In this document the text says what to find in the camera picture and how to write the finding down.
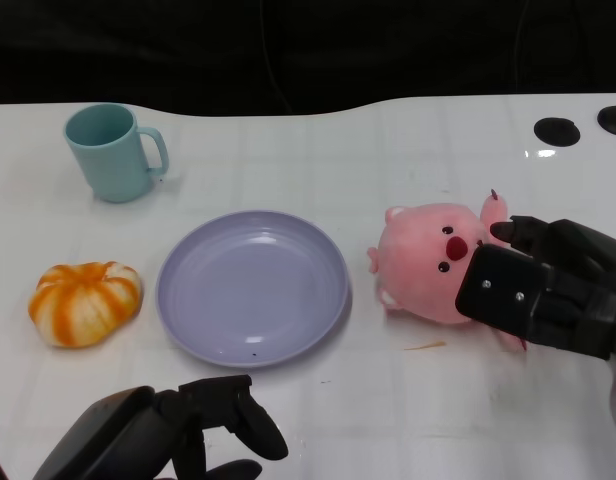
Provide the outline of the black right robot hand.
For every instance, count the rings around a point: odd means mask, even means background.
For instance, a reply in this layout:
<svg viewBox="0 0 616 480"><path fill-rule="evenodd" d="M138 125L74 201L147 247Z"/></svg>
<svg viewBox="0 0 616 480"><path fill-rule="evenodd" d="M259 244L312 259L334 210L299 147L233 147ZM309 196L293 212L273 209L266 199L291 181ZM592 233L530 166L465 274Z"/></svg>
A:
<svg viewBox="0 0 616 480"><path fill-rule="evenodd" d="M616 354L616 239L571 220L496 222L455 300L466 317L530 343Z"/></svg>

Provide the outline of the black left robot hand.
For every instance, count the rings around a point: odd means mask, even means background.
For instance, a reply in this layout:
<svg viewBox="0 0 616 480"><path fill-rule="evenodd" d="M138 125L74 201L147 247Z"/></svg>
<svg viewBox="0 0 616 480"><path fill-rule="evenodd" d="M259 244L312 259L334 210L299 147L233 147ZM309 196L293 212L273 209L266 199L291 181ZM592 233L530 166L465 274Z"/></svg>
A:
<svg viewBox="0 0 616 480"><path fill-rule="evenodd" d="M225 428L258 456L279 461L288 447L250 393L252 379L201 379L175 390L128 389L93 403L66 432L38 479L155 479L171 464L178 479L255 479L261 465L206 464L204 432Z"/></svg>

